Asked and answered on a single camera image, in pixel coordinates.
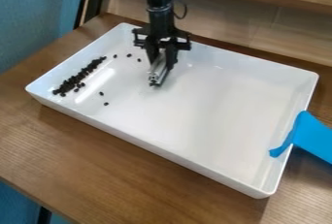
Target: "teal cloth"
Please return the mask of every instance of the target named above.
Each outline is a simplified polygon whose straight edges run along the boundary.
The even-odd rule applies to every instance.
[[[332,129],[309,112],[300,112],[282,146],[270,150],[272,157],[280,156],[291,144],[298,146],[332,164]]]

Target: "plastic tray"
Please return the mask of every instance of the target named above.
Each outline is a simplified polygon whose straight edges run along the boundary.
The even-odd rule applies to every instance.
[[[164,85],[149,87],[149,62],[143,49],[133,47],[134,27],[118,25],[26,90],[46,106],[253,198],[272,195],[291,147],[279,158],[268,151],[307,108],[318,75],[192,43]],[[108,58],[83,80],[86,87],[66,97],[52,94],[103,55]]]

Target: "wooden table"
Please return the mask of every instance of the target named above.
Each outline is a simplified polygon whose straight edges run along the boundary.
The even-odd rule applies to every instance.
[[[332,223],[332,166],[293,151],[278,192],[254,200],[43,107],[24,86],[118,23],[99,16],[0,77],[0,177],[81,223]],[[332,126],[332,68],[194,37],[319,73],[310,111]]]

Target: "blue-green wall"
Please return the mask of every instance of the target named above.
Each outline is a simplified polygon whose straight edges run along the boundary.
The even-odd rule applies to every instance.
[[[80,0],[0,0],[0,73],[72,30]]]

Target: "robotic arm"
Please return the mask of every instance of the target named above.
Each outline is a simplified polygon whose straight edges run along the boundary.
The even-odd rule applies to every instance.
[[[178,62],[179,50],[190,50],[189,33],[176,28],[174,0],[147,0],[149,24],[136,28],[134,45],[144,48],[149,58],[149,85],[160,86]]]

